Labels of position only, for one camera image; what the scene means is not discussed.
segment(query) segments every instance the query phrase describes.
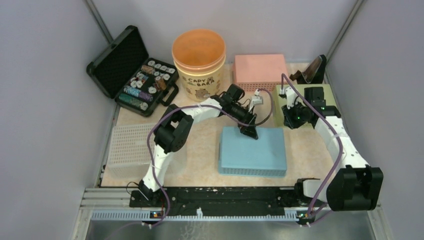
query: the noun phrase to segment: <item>poker chip set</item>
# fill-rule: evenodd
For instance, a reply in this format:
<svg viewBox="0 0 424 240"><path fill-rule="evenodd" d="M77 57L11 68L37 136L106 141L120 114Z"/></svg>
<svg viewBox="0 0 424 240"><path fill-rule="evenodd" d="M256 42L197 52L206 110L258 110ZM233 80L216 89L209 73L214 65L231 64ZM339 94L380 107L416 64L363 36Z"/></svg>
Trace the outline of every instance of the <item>poker chip set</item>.
<svg viewBox="0 0 424 240"><path fill-rule="evenodd" d="M131 25L87 66L87 73L106 96L145 117L159 103L168 106L179 91L176 67L149 58L137 27Z"/></svg>

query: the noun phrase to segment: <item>wooden table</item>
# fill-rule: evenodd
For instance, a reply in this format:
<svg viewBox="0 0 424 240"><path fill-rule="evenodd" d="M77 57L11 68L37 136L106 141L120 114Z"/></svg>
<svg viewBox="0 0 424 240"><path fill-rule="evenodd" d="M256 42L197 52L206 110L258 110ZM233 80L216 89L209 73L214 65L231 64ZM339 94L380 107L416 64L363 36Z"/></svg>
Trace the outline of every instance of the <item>wooden table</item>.
<svg viewBox="0 0 424 240"><path fill-rule="evenodd" d="M296 70L305 69L307 65L307 63L292 63L287 65L287 70L289 74L292 74ZM225 66L224 90L230 85L230 69L230 65ZM177 83L180 87L180 92L173 103L180 107L197 104L197 102L186 97L180 81ZM244 99L249 98L252 94L247 92ZM270 98L265 94L263 99L264 104L255 108L255 113L258 115L257 122L266 117L270 111ZM156 123L163 115L165 109L166 107L159 105L150 117L142 117L121 108L116 125ZM185 169L178 175L166 175L164 185L168 187L292 187L299 178L323 179L333 164L325 143L310 125L294 130L283 127L287 158L285 177L267 178L220 175L218 173L218 143L224 126L236 126L236 123L226 116L221 116L193 125L186 142L187 160ZM274 126L273 117L262 125L262 127ZM124 187L130 181L138 183L143 177L141 175L137 178L114 179L106 164L101 186Z"/></svg>

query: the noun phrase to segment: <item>yellow bucket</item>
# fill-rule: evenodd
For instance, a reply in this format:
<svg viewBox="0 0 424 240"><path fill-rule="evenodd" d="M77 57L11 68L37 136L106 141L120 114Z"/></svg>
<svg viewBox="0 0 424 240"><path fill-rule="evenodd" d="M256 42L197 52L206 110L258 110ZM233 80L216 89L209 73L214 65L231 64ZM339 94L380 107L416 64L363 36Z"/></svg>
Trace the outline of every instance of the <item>yellow bucket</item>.
<svg viewBox="0 0 424 240"><path fill-rule="evenodd" d="M209 29L181 34L172 45L172 57L187 96L197 102L222 91L226 46Z"/></svg>

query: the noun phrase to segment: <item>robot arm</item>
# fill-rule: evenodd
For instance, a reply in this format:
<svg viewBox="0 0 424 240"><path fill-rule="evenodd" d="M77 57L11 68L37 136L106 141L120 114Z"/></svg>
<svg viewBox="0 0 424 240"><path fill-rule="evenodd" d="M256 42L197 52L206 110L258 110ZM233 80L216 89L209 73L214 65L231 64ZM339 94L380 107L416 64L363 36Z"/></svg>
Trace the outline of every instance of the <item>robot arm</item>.
<svg viewBox="0 0 424 240"><path fill-rule="evenodd" d="M163 185L165 173L173 159L173 155L186 143L193 124L200 123L206 119L220 117L223 115L221 112L221 110L223 110L239 122L250 125L238 125L242 134L253 139L258 139L256 127L252 126L255 124L257 117L257 115L253 113L253 106L242 106L238 102L243 95L244 91L237 85L232 84L222 95L211 96L207 100L201 102L199 107L183 107L183 109L175 112L160 124L154 131L155 148L153 157L155 166L150 163L147 174L139 183L139 190L147 200L151 198L154 192L160 189L154 179L153 168L155 168L157 180ZM177 108L175 104L170 105L162 117Z"/></svg>
<svg viewBox="0 0 424 240"><path fill-rule="evenodd" d="M287 98L287 105L282 107L284 123L290 128L298 128L304 123L311 123L313 128L324 140L330 156L335 162L339 155L339 144L342 143L342 155L335 169L335 177L327 182L320 194L319 200L328 203L333 211L372 210L377 205L383 182L383 172L379 167L370 167L369 163L359 154L346 132L343 120L335 106L327 106L322 87L308 87L304 90L305 99L322 115L335 129L334 134L327 124L310 108L303 106L297 94L291 87L285 88L281 94ZM320 179L302 179L303 195L313 198L322 184Z"/></svg>

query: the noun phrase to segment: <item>white wall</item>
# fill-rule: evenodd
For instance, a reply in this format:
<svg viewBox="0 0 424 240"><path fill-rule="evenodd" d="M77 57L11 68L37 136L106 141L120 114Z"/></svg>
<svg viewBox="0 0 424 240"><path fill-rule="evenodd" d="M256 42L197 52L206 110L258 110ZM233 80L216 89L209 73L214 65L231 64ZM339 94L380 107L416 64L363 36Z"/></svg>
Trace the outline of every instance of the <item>white wall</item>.
<svg viewBox="0 0 424 240"><path fill-rule="evenodd" d="M82 0L0 3L0 239L71 237L114 108L85 73L106 46Z"/></svg>
<svg viewBox="0 0 424 240"><path fill-rule="evenodd" d="M367 1L328 72L353 142L384 172L393 234L423 239L424 1Z"/></svg>
<svg viewBox="0 0 424 240"><path fill-rule="evenodd" d="M139 28L154 58L172 62L172 43L191 29L224 38L227 61L236 54L283 53L288 62L326 54L356 0L94 0L115 38Z"/></svg>

